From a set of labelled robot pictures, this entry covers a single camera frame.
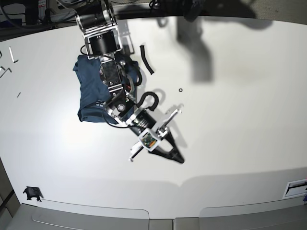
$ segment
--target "robotic arm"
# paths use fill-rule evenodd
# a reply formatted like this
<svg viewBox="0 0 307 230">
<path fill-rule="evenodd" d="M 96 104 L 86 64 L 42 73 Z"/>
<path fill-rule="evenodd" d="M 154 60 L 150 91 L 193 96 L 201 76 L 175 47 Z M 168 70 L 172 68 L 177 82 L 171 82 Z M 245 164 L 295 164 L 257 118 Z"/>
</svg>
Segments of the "robotic arm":
<svg viewBox="0 0 307 230">
<path fill-rule="evenodd" d="M 80 1 L 76 0 L 72 3 L 70 6 L 75 7 Z M 147 113 L 147 109 L 154 111 L 158 106 L 159 98 L 155 93 L 146 92 L 141 100 L 136 102 L 133 91 L 134 87 L 141 84 L 142 76 L 139 69 L 132 65 L 131 59 L 122 54 L 118 24 L 111 3 L 107 0 L 95 0 L 90 5 L 75 8 L 75 11 L 88 58 L 100 60 L 100 79 L 110 93 L 109 100 L 102 106 L 107 114 L 118 122 L 119 128 L 129 128 L 138 136 L 138 142 L 131 148 L 130 161 L 132 162 L 142 149 L 147 149 L 151 154 L 184 163 L 171 131 L 167 127 L 167 124 L 181 111 L 176 109 L 156 121 Z M 138 73 L 139 81 L 136 84 L 126 74 L 125 68 L 128 66 Z M 144 109 L 142 104 L 147 96 L 154 97 L 154 104 Z M 127 118 L 128 114 L 131 114 L 129 111 L 133 111 L 133 114 Z M 160 147 L 163 139 L 173 147 L 168 152 Z"/>
</svg>

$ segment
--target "black cable tie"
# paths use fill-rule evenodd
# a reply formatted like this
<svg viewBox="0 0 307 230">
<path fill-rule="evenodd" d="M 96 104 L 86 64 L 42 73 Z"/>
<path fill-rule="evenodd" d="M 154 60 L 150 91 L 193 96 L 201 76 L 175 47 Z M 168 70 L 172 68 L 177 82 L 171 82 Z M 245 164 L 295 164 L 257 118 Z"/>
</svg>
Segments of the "black cable tie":
<svg viewBox="0 0 307 230">
<path fill-rule="evenodd" d="M 146 66 L 146 68 L 148 69 L 148 71 L 150 72 L 150 74 L 152 75 L 154 73 L 153 69 L 149 66 L 147 60 L 146 60 L 146 56 L 145 56 L 145 48 L 144 48 L 144 45 L 141 45 L 140 46 L 141 48 L 141 57 L 142 57 L 142 60 Z"/>
</svg>

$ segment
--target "table surface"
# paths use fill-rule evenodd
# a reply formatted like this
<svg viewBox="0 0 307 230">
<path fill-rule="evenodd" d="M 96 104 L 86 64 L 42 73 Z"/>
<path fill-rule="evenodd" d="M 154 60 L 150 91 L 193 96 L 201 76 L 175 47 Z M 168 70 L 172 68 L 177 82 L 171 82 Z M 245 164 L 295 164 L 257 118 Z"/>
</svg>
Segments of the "table surface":
<svg viewBox="0 0 307 230">
<path fill-rule="evenodd" d="M 138 95 L 160 98 L 154 118 L 182 107 L 169 125 L 182 165 L 144 150 L 130 163 L 137 141 L 130 130 L 79 121 L 77 26 L 0 43 L 0 65 L 12 69 L 0 79 L 0 157 L 21 203 L 42 206 L 22 194 L 34 186 L 51 201 L 196 217 L 206 207 L 280 200 L 288 181 L 306 178 L 307 27 L 167 20 L 163 28 L 155 19 L 128 20 L 131 58 L 144 78 Z"/>
</svg>

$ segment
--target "dark blue cloth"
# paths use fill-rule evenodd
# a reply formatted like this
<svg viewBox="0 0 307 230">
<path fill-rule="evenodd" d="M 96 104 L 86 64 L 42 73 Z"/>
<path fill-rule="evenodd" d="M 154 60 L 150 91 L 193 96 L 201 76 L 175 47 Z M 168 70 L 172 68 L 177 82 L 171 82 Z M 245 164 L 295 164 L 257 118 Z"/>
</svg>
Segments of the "dark blue cloth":
<svg viewBox="0 0 307 230">
<path fill-rule="evenodd" d="M 133 62 L 133 65 L 138 67 L 138 62 Z M 100 61 L 98 59 L 89 60 L 85 55 L 79 55 L 73 71 L 76 72 L 80 82 L 80 109 L 78 111 L 79 120 L 89 122 L 106 122 L 117 124 L 111 118 L 103 107 L 100 106 L 104 101 L 107 101 L 111 96 L 107 86 L 102 83 L 99 76 Z M 132 67 L 128 67 L 128 75 L 131 76 L 133 82 L 137 81 L 137 73 Z M 128 116 L 132 115 L 133 111 L 129 111 Z"/>
</svg>

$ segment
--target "black cable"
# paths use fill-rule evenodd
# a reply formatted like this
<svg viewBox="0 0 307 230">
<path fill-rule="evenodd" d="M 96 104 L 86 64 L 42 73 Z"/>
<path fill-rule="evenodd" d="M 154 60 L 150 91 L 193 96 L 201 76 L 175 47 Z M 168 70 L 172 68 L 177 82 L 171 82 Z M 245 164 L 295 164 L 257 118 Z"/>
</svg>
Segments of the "black cable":
<svg viewBox="0 0 307 230">
<path fill-rule="evenodd" d="M 25 13 L 7 13 L 7 15 L 25 15 Z"/>
<path fill-rule="evenodd" d="M 142 81 L 143 81 L 143 77 L 142 77 L 142 74 L 139 70 L 138 67 L 134 66 L 133 64 L 131 64 L 132 68 L 136 71 L 136 74 L 138 75 L 138 81 L 134 84 L 135 86 L 139 86 L 142 84 Z"/>
<path fill-rule="evenodd" d="M 86 53 L 84 53 L 84 52 L 82 51 L 82 49 L 83 49 L 84 47 L 85 47 L 85 45 L 81 46 L 81 48 L 80 48 L 80 53 L 83 54 L 83 55 L 89 56 L 88 54 L 86 54 Z"/>
<path fill-rule="evenodd" d="M 51 23 L 51 24 L 49 24 L 49 25 L 44 25 L 44 26 L 41 26 L 41 25 L 21 26 L 21 25 L 16 24 L 15 22 L 13 22 L 13 21 L 9 18 L 8 14 L 7 14 L 7 13 L 4 11 L 4 9 L 3 9 L 3 6 L 2 6 L 2 4 L 1 4 L 1 1 L 0 1 L 0 10 L 2 11 L 3 16 L 6 18 L 6 20 L 7 20 L 10 24 L 12 24 L 13 26 L 15 26 L 15 27 L 17 27 L 17 28 L 20 28 L 20 29 L 23 29 L 23 30 L 31 30 L 31 31 L 38 31 L 38 30 L 49 29 L 49 28 L 51 28 L 51 27 L 53 27 L 53 26 L 56 26 L 56 25 L 58 25 L 58 24 L 60 24 L 60 23 L 66 22 L 66 21 L 68 21 L 69 19 L 74 18 L 74 17 L 77 15 L 77 14 L 74 14 L 74 15 L 72 15 L 72 16 L 69 16 L 69 17 L 63 19 L 63 20 L 60 20 L 60 21 Z"/>
<path fill-rule="evenodd" d="M 154 110 L 156 109 L 156 107 L 158 106 L 158 104 L 159 104 L 159 97 L 158 97 L 157 94 L 155 94 L 154 92 L 145 92 L 145 93 L 142 95 L 140 101 L 139 101 L 137 104 L 135 104 L 135 105 L 136 105 L 136 107 L 139 108 L 139 107 L 144 103 L 145 98 L 146 98 L 147 96 L 152 96 L 152 97 L 154 98 L 154 103 L 153 103 L 152 106 L 149 106 L 149 107 L 147 107 L 146 109 L 149 109 L 150 111 L 154 111 Z"/>
<path fill-rule="evenodd" d="M 153 69 L 150 67 L 150 65 L 148 64 L 148 61 L 146 59 L 146 56 L 145 56 L 145 48 L 144 48 L 144 45 L 141 45 L 140 46 L 141 48 L 141 57 L 142 57 L 142 60 L 146 66 L 146 68 L 148 69 L 148 71 L 150 72 L 150 74 L 152 75 L 154 73 Z"/>
</svg>

